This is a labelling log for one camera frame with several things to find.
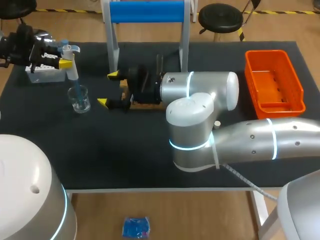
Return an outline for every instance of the floor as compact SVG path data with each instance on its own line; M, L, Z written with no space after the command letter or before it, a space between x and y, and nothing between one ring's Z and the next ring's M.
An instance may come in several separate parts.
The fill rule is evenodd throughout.
M91 0L38 0L39 9L77 9L100 11ZM216 0L199 0L199 8ZM242 9L246 0L221 1ZM257 10L313 11L312 0L262 0ZM105 42L102 15L87 13L35 12L24 19L29 25L45 29L58 39L78 42ZM15 31L15 20L3 21L7 35ZM191 25L191 41L212 41L214 35L199 35L201 26ZM118 24L120 42L177 42L179 24ZM309 70L320 86L320 15L255 14L243 27L247 41L296 41ZM239 41L238 34L224 34L221 42ZM0 93L12 67L0 68ZM266 200L268 210L275 204ZM254 240L251 201L246 192L157 192L79 194L73 199L77 220L77 240L121 239L125 217L150 217L150 239ZM274 240L284 240L279 231Z

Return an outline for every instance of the black table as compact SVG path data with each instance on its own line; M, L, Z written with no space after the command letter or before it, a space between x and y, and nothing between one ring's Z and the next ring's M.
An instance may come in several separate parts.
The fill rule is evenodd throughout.
M247 187L226 169L187 173L172 161L169 132L163 111L109 111L97 98L113 98L119 83L107 79L105 43L78 43L79 80L88 87L91 110L73 113L68 81L30 84L23 67L15 66L0 98L0 133L24 137L48 156L59 179L69 190L115 189L225 189ZM120 67L147 65L156 71L156 55L164 55L164 70L179 71L176 43L121 43ZM295 42L191 43L189 71L233 71L240 95L235 110L219 117L222 126L255 119L244 76L248 50L285 50L304 89L302 117L320 119L320 94ZM282 187L320 169L320 159L286 159L232 164L259 187Z

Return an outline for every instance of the cable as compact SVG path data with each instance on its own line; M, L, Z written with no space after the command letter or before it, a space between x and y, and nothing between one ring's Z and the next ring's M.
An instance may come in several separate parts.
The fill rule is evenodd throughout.
M246 179L244 176L242 176L239 172L237 172L235 169L233 169L231 166L229 166L228 164L223 164L222 166L224 166L229 172L233 173L234 175L236 175L241 181L243 181L244 183L248 184L251 188L253 188L254 190L256 190L257 192L261 193L263 196L266 196L267 198L273 200L273 201L277 201L277 198L267 192L265 192L264 190L262 190L260 187L258 187L257 185L254 185L251 181L249 181L248 179Z
M21 24L26 25L25 21L20 17Z

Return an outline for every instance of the stool seat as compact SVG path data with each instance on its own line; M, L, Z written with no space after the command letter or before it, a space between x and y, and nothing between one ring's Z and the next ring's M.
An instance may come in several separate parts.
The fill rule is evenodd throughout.
M10 20L24 18L36 10L36 0L1 0L0 19Z
M237 8L223 3L203 7L198 20L205 30L219 34L233 33L241 28L244 22L243 15Z

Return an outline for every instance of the small white cylinder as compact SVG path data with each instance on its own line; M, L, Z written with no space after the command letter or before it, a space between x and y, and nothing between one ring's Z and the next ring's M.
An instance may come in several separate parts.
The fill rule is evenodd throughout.
M221 122L220 122L220 121L215 121L215 122L214 122L214 125L213 125L213 128L214 128L214 129L219 129L220 126L221 126Z

